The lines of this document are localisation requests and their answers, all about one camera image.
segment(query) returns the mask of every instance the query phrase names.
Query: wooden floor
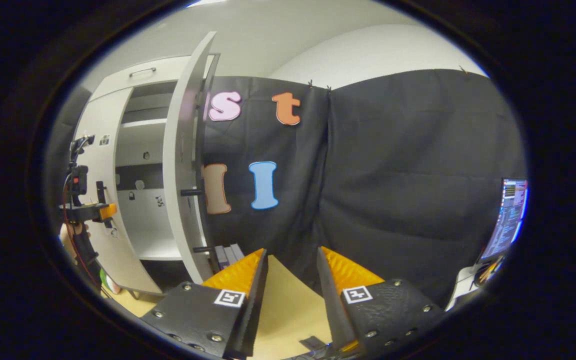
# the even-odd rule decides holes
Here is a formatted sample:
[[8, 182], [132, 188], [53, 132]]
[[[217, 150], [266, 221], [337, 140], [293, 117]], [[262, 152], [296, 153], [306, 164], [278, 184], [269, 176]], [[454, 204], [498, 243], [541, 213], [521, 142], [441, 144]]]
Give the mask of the wooden floor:
[[[110, 295], [137, 317], [149, 312], [162, 299], [140, 294], [139, 300], [135, 300], [126, 290]], [[326, 344], [332, 341], [324, 299], [270, 255], [254, 356], [249, 359], [280, 360], [308, 353], [309, 349], [299, 341], [309, 337], [317, 337]]]

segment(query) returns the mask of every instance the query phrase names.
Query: cabinet door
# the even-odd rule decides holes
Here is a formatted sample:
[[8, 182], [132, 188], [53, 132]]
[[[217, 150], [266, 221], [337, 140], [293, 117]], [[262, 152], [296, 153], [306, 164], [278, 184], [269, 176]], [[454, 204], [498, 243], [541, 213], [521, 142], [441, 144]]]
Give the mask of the cabinet door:
[[169, 204], [168, 219], [183, 264], [195, 283], [203, 283], [213, 272], [206, 255], [193, 251], [193, 248], [203, 246], [197, 202], [191, 196], [180, 196], [180, 193], [197, 188], [197, 172], [201, 171], [193, 161], [193, 138], [199, 115], [199, 93], [214, 36], [215, 32], [211, 31], [202, 39], [183, 69], [174, 88], [164, 130], [163, 180]]
[[122, 220], [115, 183], [115, 151], [122, 114], [133, 88], [121, 89], [87, 103], [77, 126], [76, 138], [94, 135], [94, 144], [86, 146], [77, 163], [88, 166], [87, 193], [80, 195], [82, 204], [97, 203], [96, 182], [103, 182], [106, 203], [117, 204], [112, 216], [112, 230], [103, 223], [88, 221], [90, 242], [99, 253], [98, 261], [120, 287], [142, 292], [161, 293], [142, 262], [135, 254]]

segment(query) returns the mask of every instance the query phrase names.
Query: orange letter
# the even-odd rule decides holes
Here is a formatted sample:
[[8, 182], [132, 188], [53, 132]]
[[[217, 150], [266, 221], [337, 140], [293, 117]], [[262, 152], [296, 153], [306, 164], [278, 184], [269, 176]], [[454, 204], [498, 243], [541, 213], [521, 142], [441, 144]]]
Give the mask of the orange letter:
[[203, 184], [205, 185], [206, 210], [208, 214], [226, 214], [231, 206], [226, 201], [224, 191], [224, 174], [228, 168], [224, 164], [210, 164], [203, 168]]
[[284, 92], [272, 97], [272, 101], [277, 103], [277, 120], [283, 125], [299, 124], [299, 116], [293, 114], [293, 107], [299, 107], [301, 101], [293, 98], [293, 93]]

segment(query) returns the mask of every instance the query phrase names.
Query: black fabric backdrop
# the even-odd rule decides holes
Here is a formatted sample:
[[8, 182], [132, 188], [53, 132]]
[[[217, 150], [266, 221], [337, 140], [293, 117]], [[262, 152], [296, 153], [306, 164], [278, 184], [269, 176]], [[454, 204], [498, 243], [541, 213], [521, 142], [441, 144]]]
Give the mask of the black fabric backdrop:
[[[242, 112], [206, 122], [204, 163], [226, 164], [227, 214], [208, 215], [216, 244], [266, 248], [320, 292], [316, 248], [382, 278], [404, 278], [445, 306], [460, 269], [494, 228], [503, 177], [525, 178], [519, 128], [487, 77], [417, 70], [327, 89], [215, 77]], [[279, 123], [272, 96], [292, 92], [301, 122]], [[279, 205], [255, 210], [253, 162], [272, 161]]]

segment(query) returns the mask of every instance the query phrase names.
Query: ceiling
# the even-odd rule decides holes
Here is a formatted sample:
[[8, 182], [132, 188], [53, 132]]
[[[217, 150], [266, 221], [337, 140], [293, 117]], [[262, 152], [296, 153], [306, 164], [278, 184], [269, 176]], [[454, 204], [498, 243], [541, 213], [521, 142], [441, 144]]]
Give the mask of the ceiling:
[[221, 53], [217, 76], [269, 76], [335, 36], [373, 25], [420, 25], [371, 0], [226, 0], [164, 16], [119, 44], [83, 79], [93, 91], [116, 71], [153, 59], [192, 54], [210, 31]]

